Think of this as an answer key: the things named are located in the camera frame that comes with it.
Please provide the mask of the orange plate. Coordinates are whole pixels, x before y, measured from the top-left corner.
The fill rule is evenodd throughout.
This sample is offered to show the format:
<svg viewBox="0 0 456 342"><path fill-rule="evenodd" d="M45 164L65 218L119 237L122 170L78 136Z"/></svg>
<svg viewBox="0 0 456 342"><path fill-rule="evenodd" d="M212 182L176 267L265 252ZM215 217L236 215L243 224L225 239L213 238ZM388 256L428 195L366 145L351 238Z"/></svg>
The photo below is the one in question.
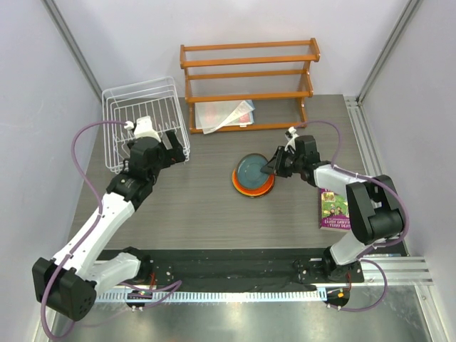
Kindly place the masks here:
<svg viewBox="0 0 456 342"><path fill-rule="evenodd" d="M275 184L275 176L265 174L258 168L241 172L241 178L238 174L237 170L232 172L232 184L238 193L246 197L257 198L267 195Z"/></svg>

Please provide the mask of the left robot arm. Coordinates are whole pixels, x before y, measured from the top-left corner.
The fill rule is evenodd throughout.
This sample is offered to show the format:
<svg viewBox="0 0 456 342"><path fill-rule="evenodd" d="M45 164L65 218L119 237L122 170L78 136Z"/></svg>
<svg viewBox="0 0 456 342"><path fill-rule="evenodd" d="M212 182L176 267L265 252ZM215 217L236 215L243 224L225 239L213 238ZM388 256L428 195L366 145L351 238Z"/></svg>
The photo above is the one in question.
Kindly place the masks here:
<svg viewBox="0 0 456 342"><path fill-rule="evenodd" d="M186 160L175 132L165 134L170 148L152 132L137 134L129 141L130 157L107 186L102 207L51 259L35 262L32 275L38 302L79 321L91 310L97 295L125 280L144 284L150 279L149 256L132 247L101 265L95 261L114 233L152 193L160 171Z"/></svg>

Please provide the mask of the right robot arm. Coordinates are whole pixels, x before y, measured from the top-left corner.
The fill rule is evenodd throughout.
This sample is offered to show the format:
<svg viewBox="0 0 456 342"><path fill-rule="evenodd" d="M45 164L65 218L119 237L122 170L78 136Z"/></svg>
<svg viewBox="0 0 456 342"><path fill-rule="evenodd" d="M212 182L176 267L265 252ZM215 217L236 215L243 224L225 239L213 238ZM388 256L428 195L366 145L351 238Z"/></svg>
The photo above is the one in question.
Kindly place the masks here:
<svg viewBox="0 0 456 342"><path fill-rule="evenodd" d="M367 177L322 160L311 135L289 135L261 172L278 177L300 175L309 185L341 195L348 202L351 230L325 249L322 273L343 281L348 270L372 249L389 247L408 232L408 214L390 177Z"/></svg>

